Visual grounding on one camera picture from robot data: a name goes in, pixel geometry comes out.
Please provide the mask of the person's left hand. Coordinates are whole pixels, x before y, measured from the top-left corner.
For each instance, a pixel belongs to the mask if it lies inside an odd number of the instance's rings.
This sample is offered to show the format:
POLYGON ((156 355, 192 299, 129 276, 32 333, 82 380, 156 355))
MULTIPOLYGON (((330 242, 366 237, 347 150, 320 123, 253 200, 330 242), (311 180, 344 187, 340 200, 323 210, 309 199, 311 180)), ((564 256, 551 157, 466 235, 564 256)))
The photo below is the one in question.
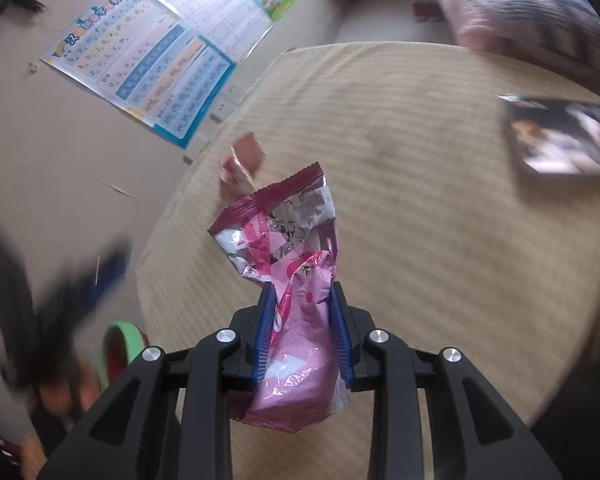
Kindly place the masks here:
MULTIPOLYGON (((72 408, 87 411, 97 400, 102 392, 96 370, 91 364, 81 360, 79 362, 78 390, 76 394, 70 391, 69 383, 61 380, 57 384, 41 387, 41 399, 44 408, 50 414, 65 416, 72 408)), ((25 479, 36 479, 46 462, 42 442, 34 430, 28 430, 23 437, 21 445, 20 471, 25 479)))

